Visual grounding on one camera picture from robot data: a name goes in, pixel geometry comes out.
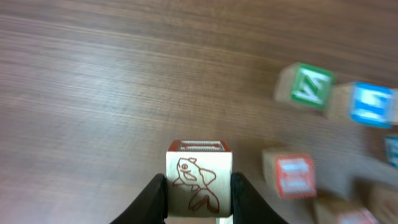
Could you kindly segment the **white block teal side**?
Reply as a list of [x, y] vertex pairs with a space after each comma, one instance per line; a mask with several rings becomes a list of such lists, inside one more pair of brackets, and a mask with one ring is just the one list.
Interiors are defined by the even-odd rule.
[[168, 213], [228, 218], [233, 152], [223, 140], [174, 140], [166, 152]]

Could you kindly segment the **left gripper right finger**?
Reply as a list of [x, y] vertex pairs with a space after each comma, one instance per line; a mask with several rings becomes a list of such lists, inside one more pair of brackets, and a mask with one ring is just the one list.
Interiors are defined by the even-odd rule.
[[288, 224], [241, 172], [231, 174], [233, 224]]

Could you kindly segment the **wooden W block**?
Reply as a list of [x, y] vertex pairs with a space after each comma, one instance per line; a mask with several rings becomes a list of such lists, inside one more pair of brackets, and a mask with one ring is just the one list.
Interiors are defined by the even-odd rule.
[[379, 223], [397, 224], [397, 188], [373, 185], [369, 196], [369, 211]]

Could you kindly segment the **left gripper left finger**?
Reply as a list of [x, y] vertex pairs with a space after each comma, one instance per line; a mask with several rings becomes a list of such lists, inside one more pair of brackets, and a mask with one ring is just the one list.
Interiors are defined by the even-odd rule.
[[167, 179], [158, 173], [110, 224], [165, 224], [168, 217]]

